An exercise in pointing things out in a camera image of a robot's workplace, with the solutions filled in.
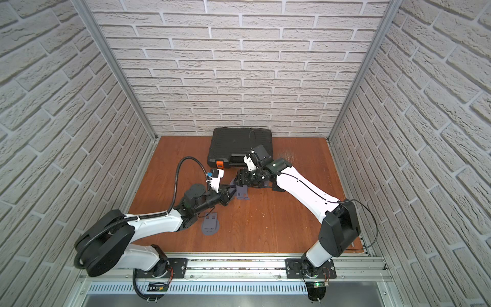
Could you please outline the black phone stand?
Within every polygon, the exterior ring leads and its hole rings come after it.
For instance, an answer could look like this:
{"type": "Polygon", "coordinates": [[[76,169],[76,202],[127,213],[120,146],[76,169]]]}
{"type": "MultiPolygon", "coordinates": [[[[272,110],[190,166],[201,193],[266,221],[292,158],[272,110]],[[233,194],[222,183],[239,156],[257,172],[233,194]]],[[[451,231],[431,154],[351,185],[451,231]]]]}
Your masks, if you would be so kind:
{"type": "Polygon", "coordinates": [[[272,190],[273,191],[285,192],[285,190],[280,188],[280,186],[278,185],[277,177],[279,175],[281,175],[281,172],[287,167],[289,167],[289,164],[283,158],[278,158],[272,163],[271,171],[272,171],[272,190]]]}

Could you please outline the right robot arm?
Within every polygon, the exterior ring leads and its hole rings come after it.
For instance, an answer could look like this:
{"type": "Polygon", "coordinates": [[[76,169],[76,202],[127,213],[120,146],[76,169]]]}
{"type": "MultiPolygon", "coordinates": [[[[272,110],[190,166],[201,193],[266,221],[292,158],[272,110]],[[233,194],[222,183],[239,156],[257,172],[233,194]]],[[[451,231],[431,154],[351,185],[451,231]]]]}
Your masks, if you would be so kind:
{"type": "Polygon", "coordinates": [[[316,270],[334,257],[339,257],[361,234],[358,214],[351,200],[341,201],[327,194],[303,177],[284,159],[244,156],[246,169],[237,173],[237,185],[253,187],[270,181],[273,188],[290,193],[321,224],[318,240],[303,254],[303,269],[316,270]]]}

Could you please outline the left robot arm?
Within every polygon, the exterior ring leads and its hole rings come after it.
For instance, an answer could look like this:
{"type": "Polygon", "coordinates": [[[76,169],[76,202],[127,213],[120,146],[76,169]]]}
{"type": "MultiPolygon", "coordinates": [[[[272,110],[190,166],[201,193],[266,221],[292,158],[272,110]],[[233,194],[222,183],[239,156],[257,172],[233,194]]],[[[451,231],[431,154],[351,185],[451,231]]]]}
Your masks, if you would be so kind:
{"type": "Polygon", "coordinates": [[[226,206],[236,185],[220,185],[207,191],[194,184],[170,211],[153,214],[123,214],[114,209],[101,217],[75,242],[74,267],[97,277],[112,269],[165,272],[167,258],[157,245],[138,246],[135,241],[152,235],[181,232],[198,221],[200,213],[216,205],[226,206]]]}

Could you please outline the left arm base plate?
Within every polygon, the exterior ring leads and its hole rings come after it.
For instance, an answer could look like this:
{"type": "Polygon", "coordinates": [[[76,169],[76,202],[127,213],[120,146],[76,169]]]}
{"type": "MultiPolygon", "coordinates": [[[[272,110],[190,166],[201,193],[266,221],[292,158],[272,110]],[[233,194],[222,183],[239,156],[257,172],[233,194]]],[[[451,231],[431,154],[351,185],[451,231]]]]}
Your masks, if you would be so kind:
{"type": "Polygon", "coordinates": [[[160,260],[151,270],[136,270],[137,278],[157,278],[157,279],[183,279],[187,271],[187,258],[168,258],[166,261],[160,260]]]}

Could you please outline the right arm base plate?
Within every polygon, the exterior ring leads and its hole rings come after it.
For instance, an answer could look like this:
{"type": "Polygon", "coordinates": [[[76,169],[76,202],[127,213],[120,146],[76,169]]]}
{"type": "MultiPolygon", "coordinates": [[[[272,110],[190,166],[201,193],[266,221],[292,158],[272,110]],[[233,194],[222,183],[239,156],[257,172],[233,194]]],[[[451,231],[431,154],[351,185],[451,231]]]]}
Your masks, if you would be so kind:
{"type": "Polygon", "coordinates": [[[315,267],[303,258],[287,258],[285,260],[285,271],[288,279],[325,279],[337,278],[336,268],[332,259],[315,267]]]}

